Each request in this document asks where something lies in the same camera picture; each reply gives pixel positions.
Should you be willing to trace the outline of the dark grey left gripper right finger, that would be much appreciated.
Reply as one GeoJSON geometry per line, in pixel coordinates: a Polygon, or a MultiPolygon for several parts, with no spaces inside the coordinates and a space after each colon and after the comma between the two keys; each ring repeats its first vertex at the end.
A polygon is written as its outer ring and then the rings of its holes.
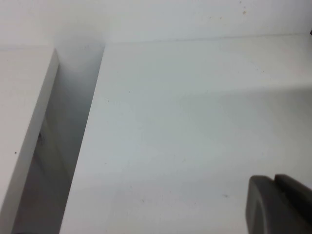
{"type": "Polygon", "coordinates": [[[294,209],[303,217],[312,216],[312,190],[294,178],[276,174],[274,182],[294,209]]]}

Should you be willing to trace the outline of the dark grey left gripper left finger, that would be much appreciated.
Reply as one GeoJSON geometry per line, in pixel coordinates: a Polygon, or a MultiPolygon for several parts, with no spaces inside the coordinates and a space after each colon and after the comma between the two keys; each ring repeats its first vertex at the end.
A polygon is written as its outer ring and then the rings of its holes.
{"type": "Polygon", "coordinates": [[[312,217],[303,217],[287,200],[274,179],[249,179],[245,211],[250,234],[310,234],[312,217]]]}

